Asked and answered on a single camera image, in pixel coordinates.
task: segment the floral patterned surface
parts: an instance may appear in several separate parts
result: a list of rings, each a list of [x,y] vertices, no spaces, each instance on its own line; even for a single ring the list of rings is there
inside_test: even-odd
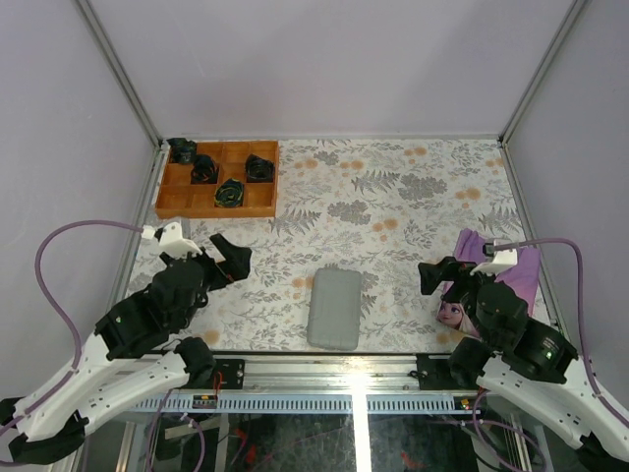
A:
[[[274,219],[191,220],[198,244],[220,232],[254,253],[250,277],[212,292],[180,337],[201,335],[215,349],[317,351],[306,342],[313,276],[338,266],[363,274],[358,351],[448,352],[461,334],[435,319],[439,294],[420,294],[417,264],[452,254],[466,227],[524,237],[495,141],[285,141],[279,174]],[[159,220],[152,213],[147,223]],[[142,241],[130,292],[161,270],[157,255]],[[535,316],[547,320],[540,293]]]

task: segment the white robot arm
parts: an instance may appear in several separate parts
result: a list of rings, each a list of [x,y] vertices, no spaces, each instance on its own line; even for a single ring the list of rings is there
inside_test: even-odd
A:
[[[139,372],[117,382],[113,377],[187,327],[197,309],[207,304],[208,292],[247,278],[252,252],[214,235],[210,241],[225,258],[217,262],[184,238],[178,222],[159,229],[146,226],[143,237],[157,239],[166,268],[96,324],[76,368],[69,362],[31,395],[0,401],[0,423],[15,425],[19,433],[9,444],[15,462],[51,464],[148,396],[184,385],[208,385],[215,363],[205,342],[196,337],[183,339],[174,351]],[[69,373],[63,387],[30,411]]]
[[[593,472],[629,471],[627,409],[603,387],[597,394],[576,348],[552,327],[529,318],[527,303],[495,282],[498,273],[517,264],[517,253],[492,248],[486,245],[489,263],[445,258],[419,265],[422,293],[433,293],[442,281],[454,282],[443,300],[462,303],[481,334],[482,341],[468,337],[456,347],[448,360],[452,377],[466,387],[491,390],[538,419],[576,449]]]

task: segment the white wall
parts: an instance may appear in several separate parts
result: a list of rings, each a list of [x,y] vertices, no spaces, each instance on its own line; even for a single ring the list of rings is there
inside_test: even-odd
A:
[[[588,7],[517,129],[510,150],[540,236],[564,236],[585,258],[585,306],[596,371],[629,407],[627,178],[629,2]],[[544,250],[573,339],[576,268]]]
[[[498,135],[572,0],[92,0],[165,136]]]
[[[130,222],[152,149],[72,2],[0,0],[0,62],[4,398],[30,393],[73,353],[37,288],[37,246],[71,221]],[[43,275],[84,337],[105,313],[126,236],[78,229],[44,255]]]

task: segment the wire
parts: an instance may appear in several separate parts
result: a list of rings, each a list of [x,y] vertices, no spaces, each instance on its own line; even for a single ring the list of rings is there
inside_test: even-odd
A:
[[[216,373],[217,375],[214,375],[214,395],[216,396],[216,399],[218,400],[218,393],[220,393],[220,390],[223,385],[223,373],[220,371],[216,371]]]
[[[542,458],[542,469],[541,469],[541,471],[545,472],[546,466],[547,466],[547,462],[546,462],[546,458],[543,455],[542,450],[540,449],[538,444],[534,440],[532,440],[529,436],[527,436],[524,432],[522,432],[522,431],[518,430],[517,428],[514,428],[514,427],[512,427],[510,425],[507,425],[506,423],[500,423],[498,421],[491,421],[491,420],[479,420],[477,418],[476,412],[479,409],[479,406],[481,404],[481,400],[486,397],[488,392],[489,392],[489,390],[483,390],[482,392],[480,392],[477,395],[476,400],[474,400],[474,407],[472,408],[472,424],[474,425],[474,430],[476,431],[476,434],[479,437],[479,441],[485,446],[485,448],[489,451],[489,453],[500,464],[504,465],[507,469],[509,469],[509,470],[511,470],[513,472],[526,472],[523,469],[519,469],[519,468],[511,465],[509,462],[507,462],[502,457],[500,457],[500,454],[498,454],[495,451],[495,449],[491,446],[491,444],[489,444],[489,442],[485,439],[485,436],[483,435],[483,432],[481,431],[481,425],[497,426],[499,428],[503,428],[503,429],[505,429],[507,431],[510,431],[511,433],[514,433],[514,434],[518,435],[524,441],[526,441],[527,443],[529,443],[529,444],[531,444],[533,446],[533,449]]]
[[[374,423],[385,423],[387,421],[394,421],[397,420],[398,418],[387,418],[385,420],[377,420]],[[256,464],[256,467],[254,467],[252,470],[250,470],[250,472],[255,472],[256,470],[258,470],[262,464],[268,462],[269,460],[271,460],[273,458],[273,456],[279,452],[281,452],[282,450],[288,449],[289,447],[293,447],[294,445],[297,445],[299,443],[303,443],[304,441],[309,441],[309,440],[314,440],[316,438],[320,438],[322,436],[327,436],[331,433],[334,433],[336,431],[342,431],[345,429],[350,428],[350,426],[341,426],[340,428],[334,428],[332,430],[328,430],[328,431],[324,431],[323,433],[317,433],[316,435],[311,435],[311,436],[306,436],[305,438],[301,438],[300,440],[296,440],[291,442],[290,444],[286,444],[282,447],[279,447],[277,449],[275,449],[273,452],[270,452],[269,454],[267,454],[263,460],[261,460],[258,464]]]
[[[236,459],[241,454],[241,452],[245,449],[245,445],[247,444],[247,439],[249,438],[249,431],[250,431],[251,427],[252,427],[252,415],[249,415],[249,421],[247,423],[247,432],[245,433],[245,437],[243,438],[243,442],[240,444],[240,448],[236,452],[236,455],[234,456],[232,461],[229,463],[229,467],[227,468],[228,471],[232,469],[232,467],[236,463]]]
[[[197,432],[199,433],[200,438],[200,454],[199,454],[199,462],[197,462],[197,467],[193,472],[199,472],[203,467],[203,461],[205,460],[205,435],[203,434],[203,429],[199,423],[193,420],[190,416],[186,416],[186,419],[190,421],[190,424],[195,427]]]
[[[502,251],[505,249],[517,249],[523,246],[534,246],[536,244],[566,244],[572,248],[577,258],[577,321],[579,326],[579,338],[581,341],[581,351],[583,352],[583,361],[586,369],[586,376],[592,386],[592,390],[595,396],[600,400],[600,403],[611,413],[615,418],[622,423],[625,428],[629,428],[629,419],[625,418],[622,413],[616,410],[607,399],[602,396],[600,392],[599,384],[595,378],[594,371],[592,369],[592,360],[590,359],[590,346],[588,345],[588,339],[586,337],[586,324],[585,314],[583,307],[583,255],[579,246],[574,241],[565,238],[542,238],[533,239],[530,241],[523,241],[520,243],[501,244],[495,246],[496,251]]]
[[[499,467],[496,467],[495,465],[491,465],[490,463],[488,463],[486,460],[484,460],[482,457],[480,457],[477,452],[474,452],[474,455],[476,456],[477,460],[482,465],[484,465],[487,469],[495,470],[497,472],[502,472],[502,469],[500,469]]]
[[[79,366],[79,363],[81,362],[81,354],[82,354],[82,348],[83,348],[83,344],[81,343],[81,336],[79,335],[79,331],[77,330],[77,327],[72,322],[68,314],[66,314],[63,308],[61,308],[61,306],[54,299],[54,297],[50,293],[50,290],[48,290],[46,283],[43,281],[43,276],[41,275],[41,258],[43,256],[43,252],[48,246],[48,244],[50,244],[50,242],[61,233],[68,231],[69,229],[79,228],[81,226],[92,226],[92,225],[114,226],[117,228],[129,229],[131,231],[136,231],[140,233],[143,232],[142,228],[139,228],[132,224],[121,223],[118,221],[110,221],[107,219],[89,219],[89,220],[76,221],[74,223],[69,223],[64,226],[61,226],[60,228],[55,229],[52,233],[46,236],[46,238],[39,245],[39,248],[37,249],[37,253],[35,254],[35,278],[37,279],[37,284],[39,285],[39,288],[41,289],[43,296],[46,297],[46,300],[48,300],[48,303],[50,303],[52,308],[57,312],[57,314],[61,317],[61,320],[66,324],[66,326],[70,330],[70,333],[72,334],[72,338],[75,345],[75,355],[72,360],[71,370],[68,371],[58,383],[56,383],[48,391],[46,391],[43,395],[41,395],[35,403],[33,403],[31,406],[25,409],[26,416],[28,416],[30,413],[36,410],[39,406],[41,406],[44,402],[46,402],[48,398],[50,398],[57,391],[59,391],[65,384],[68,383],[70,378],[75,374],[75,369]],[[18,423],[20,423],[24,418],[25,416],[21,415],[21,416],[15,417],[13,420],[7,423],[4,427],[0,429],[0,437],[4,436],[9,430],[11,430]],[[21,467],[23,465],[24,464],[21,464],[18,462],[7,462],[4,460],[0,460],[0,467]]]
[[[168,390],[164,397],[159,402],[157,406],[157,411],[153,415],[153,420],[150,422],[150,429],[148,430],[148,441],[146,442],[146,465],[148,470],[153,470],[153,438],[155,436],[155,429],[157,428],[157,422],[159,421],[159,415],[161,415],[161,410],[166,406],[166,402],[168,401],[168,397],[173,392],[172,389]]]

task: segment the orange wooden compartment tray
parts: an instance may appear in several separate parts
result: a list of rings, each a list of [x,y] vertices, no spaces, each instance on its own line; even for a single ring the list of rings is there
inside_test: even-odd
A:
[[[279,144],[277,141],[250,141],[234,143],[197,143],[197,154],[209,155],[218,165],[217,184],[190,183],[192,164],[171,161],[171,153],[161,179],[155,204],[155,213],[162,219],[175,216],[186,218],[260,218],[274,217],[277,203]],[[272,183],[248,183],[245,162],[250,154],[275,164]],[[214,205],[216,189],[229,179],[245,185],[242,206],[221,208]]]

